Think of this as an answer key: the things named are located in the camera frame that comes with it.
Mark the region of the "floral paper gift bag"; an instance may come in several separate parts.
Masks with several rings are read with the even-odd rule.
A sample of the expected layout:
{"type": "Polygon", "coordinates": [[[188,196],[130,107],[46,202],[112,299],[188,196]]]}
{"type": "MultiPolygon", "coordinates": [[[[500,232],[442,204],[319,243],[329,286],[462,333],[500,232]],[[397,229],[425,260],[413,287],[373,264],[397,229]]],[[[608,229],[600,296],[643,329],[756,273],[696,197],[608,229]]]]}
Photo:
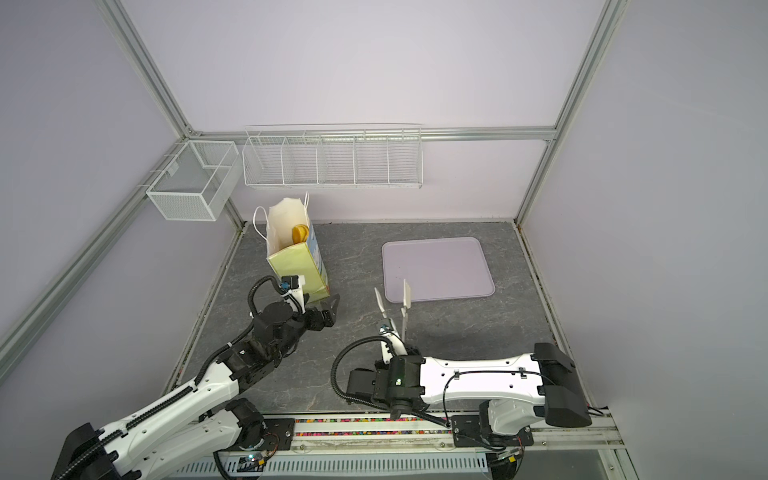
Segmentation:
{"type": "Polygon", "coordinates": [[[268,208],[257,206],[252,225],[265,241],[266,259],[275,274],[279,277],[303,275],[304,293],[309,295],[310,302],[314,302],[330,296],[330,283],[309,216],[309,200],[306,192],[301,198],[286,197],[268,208]],[[297,224],[308,225],[310,235],[305,243],[294,245],[291,229],[297,224]]]}

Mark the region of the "yellow fake bread roll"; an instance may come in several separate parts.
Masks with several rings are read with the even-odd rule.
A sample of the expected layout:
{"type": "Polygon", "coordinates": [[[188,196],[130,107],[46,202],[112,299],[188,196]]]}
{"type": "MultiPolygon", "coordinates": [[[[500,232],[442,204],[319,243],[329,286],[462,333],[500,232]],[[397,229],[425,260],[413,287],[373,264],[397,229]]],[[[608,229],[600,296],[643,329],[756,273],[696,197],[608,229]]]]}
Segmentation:
{"type": "Polygon", "coordinates": [[[297,224],[291,229],[291,239],[294,245],[305,243],[309,239],[310,229],[306,224],[297,224]]]}

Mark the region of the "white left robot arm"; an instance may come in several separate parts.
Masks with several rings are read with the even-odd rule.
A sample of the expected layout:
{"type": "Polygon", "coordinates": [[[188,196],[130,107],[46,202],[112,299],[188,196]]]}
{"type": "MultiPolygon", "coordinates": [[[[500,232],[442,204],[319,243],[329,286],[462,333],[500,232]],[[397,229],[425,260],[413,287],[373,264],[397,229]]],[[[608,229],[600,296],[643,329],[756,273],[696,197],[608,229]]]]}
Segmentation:
{"type": "Polygon", "coordinates": [[[335,324],[339,296],[296,310],[279,301],[253,314],[251,328],[216,350],[196,376],[150,405],[95,428],[85,423],[65,439],[55,479],[162,479],[207,454],[257,447],[267,434],[263,415],[243,393],[272,373],[304,333],[335,324]]]}

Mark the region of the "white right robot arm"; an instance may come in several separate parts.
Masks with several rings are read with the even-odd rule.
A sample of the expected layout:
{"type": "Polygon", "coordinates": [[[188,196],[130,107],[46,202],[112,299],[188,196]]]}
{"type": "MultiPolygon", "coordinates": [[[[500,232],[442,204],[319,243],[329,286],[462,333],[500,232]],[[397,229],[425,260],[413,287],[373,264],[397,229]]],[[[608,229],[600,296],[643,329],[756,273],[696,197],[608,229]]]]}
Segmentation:
{"type": "Polygon", "coordinates": [[[385,333],[344,347],[331,365],[330,385],[350,404],[386,411],[393,420],[411,415],[489,450],[510,441],[525,446],[522,432],[539,421],[558,428],[592,424],[575,361],[552,343],[537,343],[532,352],[515,357],[456,361],[411,353],[397,335],[385,333]],[[352,370],[341,387],[337,372],[342,360],[370,343],[380,345],[381,360],[372,369],[352,370]],[[451,401],[478,402],[476,433],[462,429],[458,417],[430,414],[451,401]]]}

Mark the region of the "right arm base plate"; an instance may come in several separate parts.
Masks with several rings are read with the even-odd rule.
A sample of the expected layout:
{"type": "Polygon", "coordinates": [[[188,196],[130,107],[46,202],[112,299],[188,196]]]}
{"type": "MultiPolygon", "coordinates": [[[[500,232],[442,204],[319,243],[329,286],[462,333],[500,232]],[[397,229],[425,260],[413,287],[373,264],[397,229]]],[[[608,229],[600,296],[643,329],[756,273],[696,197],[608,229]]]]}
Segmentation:
{"type": "Polygon", "coordinates": [[[534,439],[529,427],[516,434],[494,432],[479,413],[452,415],[450,430],[456,447],[499,449],[506,447],[530,447],[534,439]]]}

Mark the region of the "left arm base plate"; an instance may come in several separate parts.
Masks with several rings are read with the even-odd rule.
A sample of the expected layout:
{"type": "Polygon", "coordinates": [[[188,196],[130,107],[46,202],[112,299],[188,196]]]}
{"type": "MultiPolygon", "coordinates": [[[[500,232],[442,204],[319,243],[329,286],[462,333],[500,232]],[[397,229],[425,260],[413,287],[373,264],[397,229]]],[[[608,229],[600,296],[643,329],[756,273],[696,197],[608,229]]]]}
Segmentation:
{"type": "Polygon", "coordinates": [[[237,447],[243,451],[287,451],[291,448],[296,427],[292,417],[273,417],[242,431],[237,447]]]}

